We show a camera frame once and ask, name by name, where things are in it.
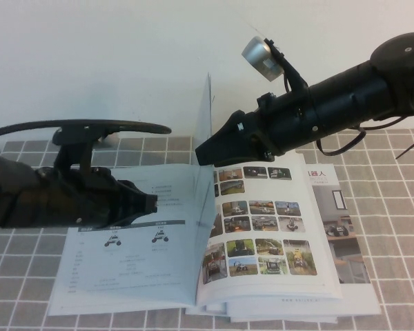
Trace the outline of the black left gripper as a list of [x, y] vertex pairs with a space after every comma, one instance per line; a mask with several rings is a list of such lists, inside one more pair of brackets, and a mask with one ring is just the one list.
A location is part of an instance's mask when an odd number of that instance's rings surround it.
[[35, 174], [36, 186], [24, 189], [17, 198], [18, 228], [103, 228], [114, 221], [134, 221], [158, 211], [156, 205], [134, 205], [119, 215], [120, 190], [137, 203], [156, 204], [157, 195], [141, 191], [132, 181], [116, 181], [107, 168], [92, 167], [82, 173], [43, 167]]

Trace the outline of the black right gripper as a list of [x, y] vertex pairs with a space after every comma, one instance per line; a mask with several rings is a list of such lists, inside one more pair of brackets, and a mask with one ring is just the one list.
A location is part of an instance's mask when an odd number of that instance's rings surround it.
[[319, 139], [320, 120], [309, 89], [280, 97], [268, 93], [257, 102], [255, 111], [232, 113], [218, 132], [195, 149], [199, 165], [272, 161]]

